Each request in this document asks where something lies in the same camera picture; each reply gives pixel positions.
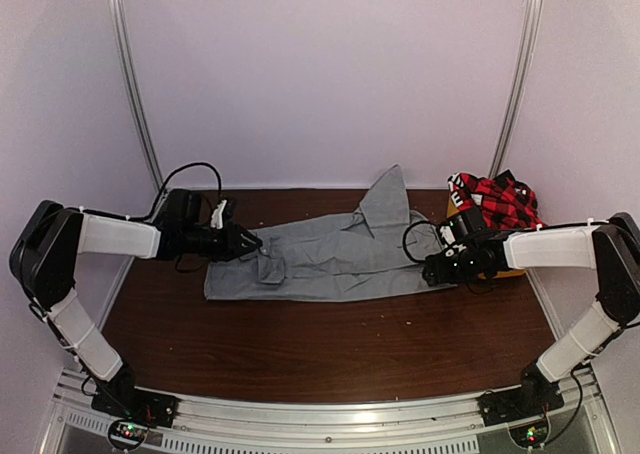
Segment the grey long sleeve shirt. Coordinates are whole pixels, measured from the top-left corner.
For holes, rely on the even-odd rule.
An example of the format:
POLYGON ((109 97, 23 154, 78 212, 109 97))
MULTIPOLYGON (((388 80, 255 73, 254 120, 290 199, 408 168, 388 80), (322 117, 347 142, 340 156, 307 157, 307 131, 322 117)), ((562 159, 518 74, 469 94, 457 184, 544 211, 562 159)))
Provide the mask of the grey long sleeve shirt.
POLYGON ((351 213, 255 230, 256 252, 209 265, 208 301, 353 302, 431 291, 419 261, 441 252, 433 225, 410 209, 400 166, 351 213))

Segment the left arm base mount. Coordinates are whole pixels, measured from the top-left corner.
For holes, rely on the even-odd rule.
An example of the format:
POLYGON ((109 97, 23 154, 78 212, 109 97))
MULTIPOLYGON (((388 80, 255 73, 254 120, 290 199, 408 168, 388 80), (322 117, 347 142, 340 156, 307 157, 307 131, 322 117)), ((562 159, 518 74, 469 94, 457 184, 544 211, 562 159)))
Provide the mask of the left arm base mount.
POLYGON ((148 427, 171 428, 178 410, 177 397, 134 388, 117 395, 101 387, 93 396, 91 408, 148 427))

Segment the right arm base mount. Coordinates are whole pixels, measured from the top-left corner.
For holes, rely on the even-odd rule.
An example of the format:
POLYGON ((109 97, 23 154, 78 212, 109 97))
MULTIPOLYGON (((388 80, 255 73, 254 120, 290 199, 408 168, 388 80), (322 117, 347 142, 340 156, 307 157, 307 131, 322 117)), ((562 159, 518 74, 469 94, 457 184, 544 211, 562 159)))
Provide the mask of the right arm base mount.
POLYGON ((557 389, 542 397, 529 398, 522 387, 485 391, 477 398, 477 404, 486 427, 544 416, 565 405, 557 389))

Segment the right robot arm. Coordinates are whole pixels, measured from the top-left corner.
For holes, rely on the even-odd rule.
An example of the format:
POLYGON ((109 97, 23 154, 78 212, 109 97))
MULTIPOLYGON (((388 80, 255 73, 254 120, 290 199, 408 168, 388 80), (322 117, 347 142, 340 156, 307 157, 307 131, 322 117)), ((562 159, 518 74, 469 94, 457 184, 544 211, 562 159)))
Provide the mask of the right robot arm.
POLYGON ((442 250, 421 260, 431 286, 524 271, 550 309, 562 293, 577 295, 583 313, 564 317, 562 335, 521 374, 509 394, 490 394, 530 416, 554 403, 558 383, 639 317, 639 226, 627 212, 604 220, 506 230, 475 226, 458 215, 440 228, 442 250))

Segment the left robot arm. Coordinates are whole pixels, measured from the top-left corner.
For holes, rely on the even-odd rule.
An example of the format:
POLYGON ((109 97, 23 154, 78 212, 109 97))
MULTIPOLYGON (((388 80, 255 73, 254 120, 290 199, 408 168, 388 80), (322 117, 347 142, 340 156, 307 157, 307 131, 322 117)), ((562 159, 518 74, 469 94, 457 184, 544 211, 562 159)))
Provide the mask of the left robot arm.
POLYGON ((19 234, 9 270, 30 308, 92 379, 123 418, 144 407, 130 363, 106 339, 87 306, 93 286, 88 267, 98 257, 174 262, 188 255, 226 263, 259 250, 261 240, 233 219, 232 200, 221 196, 208 219, 203 199, 172 189, 140 216, 112 214, 45 199, 19 234))

